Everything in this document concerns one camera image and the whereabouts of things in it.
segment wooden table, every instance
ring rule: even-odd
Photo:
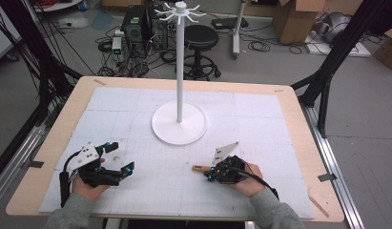
[[[97,87],[175,90],[175,85],[175,80],[82,77],[35,157],[35,160],[45,162],[43,167],[40,169],[30,168],[26,172],[7,206],[7,213],[13,216],[45,215],[39,213],[38,209],[50,184],[53,170],[68,146],[72,132]],[[344,220],[344,214],[331,182],[320,182],[318,179],[318,176],[326,174],[326,170],[295,92],[291,87],[184,81],[184,90],[276,95],[299,161],[308,195],[313,204],[315,218],[312,221],[340,222]]]

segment white mount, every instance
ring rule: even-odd
[[[84,146],[79,152],[79,154],[71,160],[68,170],[73,171],[86,164],[89,164],[96,159],[98,159],[98,153],[92,143],[88,142],[88,144]]]
[[[235,143],[216,148],[216,154],[213,158],[213,165],[216,165],[222,160],[224,160],[229,154],[231,154],[235,150],[238,144],[239,142],[237,141]]]
[[[184,2],[176,2],[175,8],[169,7],[169,11],[159,11],[158,13],[172,15],[160,20],[166,21],[173,16],[177,17],[177,34],[176,34],[176,82],[177,82],[177,102],[166,103],[162,105],[152,118],[152,128],[155,134],[161,140],[174,145],[187,145],[200,139],[207,131],[207,118],[205,114],[195,105],[183,104],[183,69],[184,69],[184,24],[181,22],[181,17],[187,17],[190,21],[194,21],[189,15],[202,16],[203,14],[196,14],[191,10],[187,10],[187,5]]]

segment hand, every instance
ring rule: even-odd
[[[106,191],[110,186],[109,185],[98,185],[93,188],[90,184],[86,184],[83,182],[80,175],[76,176],[72,183],[72,192],[78,194],[91,202],[96,202],[101,194]]]
[[[251,174],[255,174],[260,178],[263,178],[263,174],[261,173],[259,167],[256,164],[246,164],[245,171]],[[244,196],[250,198],[255,194],[259,193],[261,190],[264,190],[266,187],[260,184],[257,180],[251,177],[247,177],[243,181],[236,183],[234,185],[234,188],[240,191]]]

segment grid paper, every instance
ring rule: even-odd
[[[183,92],[184,102],[207,116],[208,129],[198,141],[173,146],[152,130],[154,112],[175,100],[175,91],[97,88],[52,176],[40,206],[49,213],[59,208],[58,175],[66,159],[86,145],[119,143],[104,154],[103,167],[120,170],[134,161],[134,173],[109,188],[93,213],[168,218],[253,220],[248,198],[225,185],[209,182],[193,165],[211,165],[215,148],[239,142],[232,153],[261,169],[264,180],[279,191],[303,219],[314,212],[308,198],[278,98],[267,94]]]

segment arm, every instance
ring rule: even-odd
[[[246,166],[247,172],[263,178],[257,165],[249,164],[249,167]],[[288,204],[279,202],[269,189],[266,189],[253,178],[244,179],[235,184],[235,188],[244,196],[250,198],[249,200],[257,215],[256,224],[261,229],[304,228],[298,215]]]
[[[89,228],[89,216],[94,203],[108,189],[107,185],[95,188],[85,184],[80,176],[73,180],[72,193],[64,208],[57,209],[48,218],[44,229],[47,228]]]

